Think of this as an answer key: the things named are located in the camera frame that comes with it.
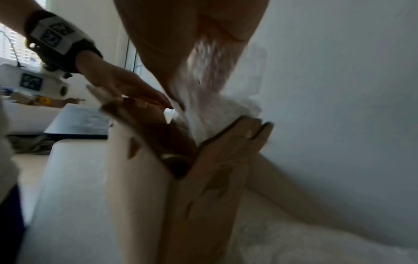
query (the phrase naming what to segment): forearm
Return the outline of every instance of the forearm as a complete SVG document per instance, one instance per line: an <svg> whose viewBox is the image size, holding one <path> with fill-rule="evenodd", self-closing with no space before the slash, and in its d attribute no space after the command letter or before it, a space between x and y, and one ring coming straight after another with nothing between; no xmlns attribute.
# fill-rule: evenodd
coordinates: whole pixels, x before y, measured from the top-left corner
<svg viewBox="0 0 418 264"><path fill-rule="evenodd" d="M0 0L0 22L21 35L28 17L42 7L35 0Z"/></svg>

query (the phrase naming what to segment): cable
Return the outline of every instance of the cable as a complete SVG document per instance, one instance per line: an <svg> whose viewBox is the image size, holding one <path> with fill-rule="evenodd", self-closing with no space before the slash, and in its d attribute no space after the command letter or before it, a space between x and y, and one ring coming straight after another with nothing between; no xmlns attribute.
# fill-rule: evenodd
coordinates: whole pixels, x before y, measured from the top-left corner
<svg viewBox="0 0 418 264"><path fill-rule="evenodd" d="M4 36L5 36L5 37L9 40L10 45L12 46L12 49L13 49L14 56L16 57L17 66L18 66L19 68L23 67L23 65L22 65L22 64L20 64L19 59L17 58L17 53L16 53L16 50L14 49L14 45L13 45L12 40L9 38L9 36L8 36L8 35L6 35L6 33L5 33L4 31L0 30L0 32L1 32L1 33L3 33L3 35L4 35Z"/></svg>

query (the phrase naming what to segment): black wrist strap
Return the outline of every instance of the black wrist strap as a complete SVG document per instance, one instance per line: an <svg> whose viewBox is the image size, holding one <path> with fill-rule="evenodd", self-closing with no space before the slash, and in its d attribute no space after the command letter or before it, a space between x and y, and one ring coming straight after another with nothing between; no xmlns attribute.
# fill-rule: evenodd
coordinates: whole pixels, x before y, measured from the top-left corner
<svg viewBox="0 0 418 264"><path fill-rule="evenodd" d="M51 12L34 12L24 30L26 46L48 66L64 72L78 73L75 58L81 51L90 50L103 58L94 41L83 31Z"/></svg>

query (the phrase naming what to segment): person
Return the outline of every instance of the person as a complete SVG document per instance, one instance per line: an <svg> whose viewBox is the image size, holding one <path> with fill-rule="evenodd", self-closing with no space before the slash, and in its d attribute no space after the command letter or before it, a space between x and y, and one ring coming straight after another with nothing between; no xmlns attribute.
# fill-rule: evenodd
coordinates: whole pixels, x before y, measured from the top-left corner
<svg viewBox="0 0 418 264"><path fill-rule="evenodd" d="M196 41L216 42L217 48L234 47L233 52L225 53L225 57L219 59L236 62L254 34L268 0L114 0L114 3L144 66L175 100L169 82L192 53ZM136 74L103 60L84 33L43 10L35 0L0 0L0 22L34 43L32 49L48 64L83 74L92 85L115 97L124 94L171 107L164 94ZM57 33L72 44L61 49L62 42L54 38ZM76 40L69 35L77 35ZM223 75L228 72L230 69L211 67L205 76L210 83L209 89L218 92L225 81ZM11 160L6 134L7 119L0 105L0 256L2 263L13 263L24 234L24 224L17 184L18 168Z"/></svg>

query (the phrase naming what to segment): white wall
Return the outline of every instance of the white wall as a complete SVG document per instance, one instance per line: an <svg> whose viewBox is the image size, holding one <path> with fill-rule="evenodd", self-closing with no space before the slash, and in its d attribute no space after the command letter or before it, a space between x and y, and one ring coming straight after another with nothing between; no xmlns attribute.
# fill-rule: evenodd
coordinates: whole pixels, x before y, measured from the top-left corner
<svg viewBox="0 0 418 264"><path fill-rule="evenodd" d="M48 9L86 32L95 40L104 59L124 67L128 36L113 0L47 0ZM89 105L98 102L85 89L87 81L79 74L69 79L69 97L86 99Z"/></svg>
<svg viewBox="0 0 418 264"><path fill-rule="evenodd" d="M262 153L282 174L256 188L280 202L291 184L329 214L288 201L302 218L418 247L417 28L413 0L271 0L253 41L276 125Z"/></svg>

